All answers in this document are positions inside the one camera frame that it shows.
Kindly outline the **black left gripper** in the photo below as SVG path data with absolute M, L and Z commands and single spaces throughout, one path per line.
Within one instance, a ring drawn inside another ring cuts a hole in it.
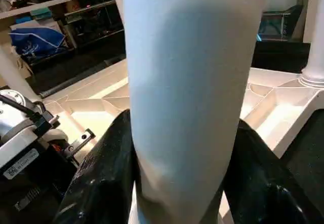
M 14 136 L 1 146 L 1 204 L 26 207 L 43 194 L 61 202 L 79 165 L 74 155 L 94 138 L 90 129 L 72 144 L 29 129 Z

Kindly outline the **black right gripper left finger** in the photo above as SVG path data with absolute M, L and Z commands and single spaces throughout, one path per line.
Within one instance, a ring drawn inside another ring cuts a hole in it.
M 55 223 L 128 223 L 137 173 L 130 111 L 126 109 L 80 164 Z

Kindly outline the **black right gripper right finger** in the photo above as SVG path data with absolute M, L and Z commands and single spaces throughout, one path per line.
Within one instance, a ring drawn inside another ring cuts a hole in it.
M 223 186 L 234 223 L 323 223 L 292 173 L 243 120 Z

